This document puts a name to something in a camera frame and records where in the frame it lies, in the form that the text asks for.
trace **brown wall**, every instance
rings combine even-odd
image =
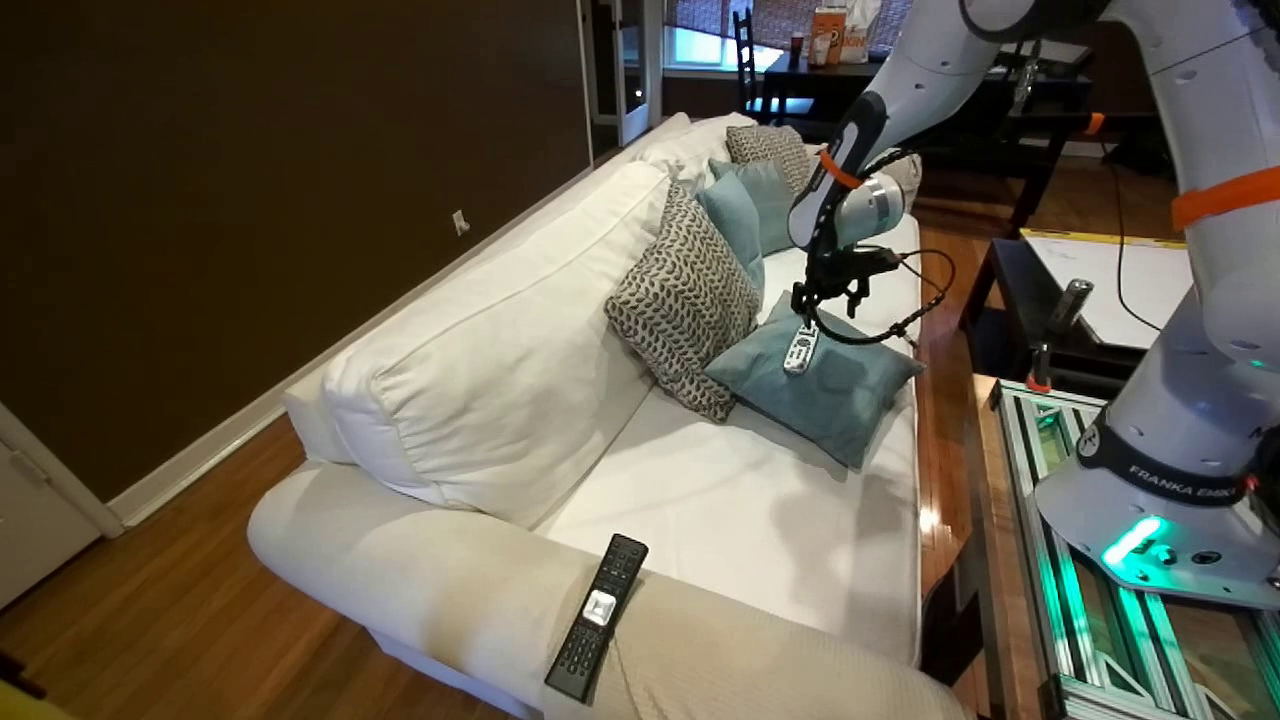
[[[573,0],[0,17],[0,400],[104,500],[586,163]]]

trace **wire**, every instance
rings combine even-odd
[[[1115,240],[1119,240],[1119,246],[1115,246],[1115,299],[1119,299],[1119,307],[1135,319],[1135,322],[1147,322],[1153,330],[1163,330],[1161,322],[1153,322],[1147,314],[1138,314],[1131,305],[1127,305],[1127,296],[1122,296],[1122,246],[1127,246],[1127,226],[1122,226],[1122,189],[1119,189],[1122,179],[1119,179],[1119,166],[1113,163],[1113,190],[1115,190]]]
[[[889,149],[861,175],[877,175],[880,166],[889,166],[889,163],[896,163],[902,155],[915,155],[915,152],[913,149]]]
[[[924,255],[941,255],[941,259],[949,265],[949,279],[937,284],[937,279],[926,279],[921,268],[902,265],[902,259],[913,259],[913,255],[921,255],[921,259],[924,259]],[[908,336],[908,327],[913,327],[921,314],[937,311],[937,307],[949,299],[949,293],[954,289],[954,277],[959,277],[959,271],[954,271],[954,255],[949,255],[949,250],[941,250],[941,246],[896,250],[896,259],[900,259],[902,271],[913,271],[924,289],[937,293],[926,305],[921,305],[915,311],[908,311],[902,319],[889,322],[889,327],[877,330],[877,336],[837,330],[832,322],[825,322],[821,311],[813,311],[813,322],[816,322],[825,336],[832,336],[837,345],[885,345],[885,341],[890,341],[890,336],[902,336],[908,345],[915,345],[915,341]]]

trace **black remote control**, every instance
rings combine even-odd
[[[591,588],[585,594],[585,608],[575,613],[556,663],[547,673],[547,682],[573,698],[586,698],[596,673],[609,650],[609,635],[617,618],[622,617],[629,590],[640,574],[640,564],[646,556],[646,543],[611,532],[609,551],[591,574]]]

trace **light blue pillow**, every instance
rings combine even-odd
[[[825,322],[861,336],[837,314],[825,314]],[[801,314],[791,311],[791,296],[785,296],[753,336],[707,362],[707,375],[845,469],[861,469],[915,362],[885,345],[837,345],[821,336],[813,362],[791,375],[785,372],[785,357],[797,327]]]
[[[707,209],[732,255],[753,277],[753,289],[762,293],[759,210],[744,179],[721,175],[711,189],[695,190],[695,200]]]
[[[736,175],[744,179],[754,215],[759,215],[759,255],[797,246],[797,240],[788,234],[788,215],[797,205],[797,190],[788,189],[788,179],[776,171],[776,163],[754,159],[754,163],[711,163],[716,175]]]

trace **electrical outlet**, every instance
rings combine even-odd
[[[446,210],[446,221],[450,221],[450,234],[473,234],[473,221],[465,209]]]

